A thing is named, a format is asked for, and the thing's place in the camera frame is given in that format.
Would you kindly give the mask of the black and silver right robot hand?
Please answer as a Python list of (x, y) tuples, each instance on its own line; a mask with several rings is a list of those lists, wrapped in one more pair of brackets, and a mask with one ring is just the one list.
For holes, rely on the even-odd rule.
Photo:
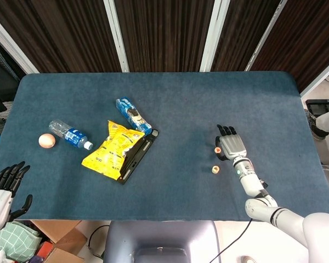
[(217, 124), (220, 136), (215, 138), (215, 153), (219, 160), (234, 160), (236, 157), (246, 157), (247, 151), (241, 137), (232, 126)]

